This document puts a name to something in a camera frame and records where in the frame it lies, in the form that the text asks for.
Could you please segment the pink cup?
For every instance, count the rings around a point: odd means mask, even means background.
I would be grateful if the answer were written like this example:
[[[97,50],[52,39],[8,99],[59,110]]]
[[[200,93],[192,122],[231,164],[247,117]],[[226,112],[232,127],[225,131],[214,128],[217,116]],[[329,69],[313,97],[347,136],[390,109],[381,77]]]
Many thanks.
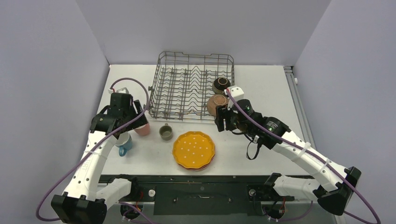
[[[134,131],[139,135],[139,136],[147,136],[150,134],[150,124],[144,124],[138,128],[135,128]]]

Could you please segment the brown speckled cream bowl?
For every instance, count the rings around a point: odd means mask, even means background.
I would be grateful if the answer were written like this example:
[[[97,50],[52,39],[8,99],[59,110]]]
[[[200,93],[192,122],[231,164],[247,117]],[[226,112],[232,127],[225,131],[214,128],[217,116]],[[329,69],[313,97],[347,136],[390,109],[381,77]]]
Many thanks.
[[[215,94],[209,98],[207,101],[207,111],[210,115],[216,116],[216,107],[228,105],[229,99],[223,95]]]

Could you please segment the dark patterned cream bowl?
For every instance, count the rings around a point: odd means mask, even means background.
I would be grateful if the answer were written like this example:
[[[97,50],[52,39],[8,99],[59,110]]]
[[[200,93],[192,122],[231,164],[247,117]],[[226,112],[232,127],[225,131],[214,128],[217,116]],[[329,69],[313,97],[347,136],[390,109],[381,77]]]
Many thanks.
[[[215,94],[224,95],[224,90],[231,86],[230,81],[225,77],[216,78],[212,83],[212,90]]]

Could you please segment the blue mug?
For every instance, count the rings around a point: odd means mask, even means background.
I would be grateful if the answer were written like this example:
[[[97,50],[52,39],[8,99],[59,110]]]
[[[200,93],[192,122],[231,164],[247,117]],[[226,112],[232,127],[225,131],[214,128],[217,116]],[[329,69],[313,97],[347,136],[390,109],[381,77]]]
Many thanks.
[[[132,138],[129,132],[120,134],[115,143],[115,146],[118,148],[118,154],[121,157],[125,156],[132,149],[132,145]]]

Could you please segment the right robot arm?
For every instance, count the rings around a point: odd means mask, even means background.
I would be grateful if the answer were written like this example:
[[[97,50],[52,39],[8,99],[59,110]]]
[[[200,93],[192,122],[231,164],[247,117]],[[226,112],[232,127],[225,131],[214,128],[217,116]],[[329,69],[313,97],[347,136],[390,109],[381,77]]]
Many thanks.
[[[312,181],[304,181],[273,173],[263,187],[267,198],[291,196],[316,200],[333,215],[344,213],[353,194],[352,187],[356,187],[361,177],[358,168],[346,168],[323,156],[281,120],[255,112],[248,99],[239,100],[231,108],[217,106],[215,124],[219,132],[238,129],[258,147],[265,146],[285,156],[313,177]]]

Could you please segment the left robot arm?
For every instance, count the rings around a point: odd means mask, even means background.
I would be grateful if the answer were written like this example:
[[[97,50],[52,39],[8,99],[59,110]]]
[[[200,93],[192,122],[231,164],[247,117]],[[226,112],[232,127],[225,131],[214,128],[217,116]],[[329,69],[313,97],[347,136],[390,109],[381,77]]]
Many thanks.
[[[112,93],[106,105],[91,121],[88,142],[74,175],[61,195],[54,195],[51,207],[66,224],[101,224],[107,211],[121,198],[139,196],[132,177],[116,177],[98,190],[98,183],[113,147],[127,142],[129,131],[147,124],[139,100],[128,93]]]

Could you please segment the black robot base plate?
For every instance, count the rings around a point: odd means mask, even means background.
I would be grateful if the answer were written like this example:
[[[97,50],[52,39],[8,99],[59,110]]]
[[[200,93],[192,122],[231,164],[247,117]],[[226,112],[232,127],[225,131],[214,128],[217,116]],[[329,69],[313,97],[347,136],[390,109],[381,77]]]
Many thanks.
[[[126,175],[132,193],[122,202],[148,203],[154,215],[258,215],[260,203],[281,202],[269,175]]]

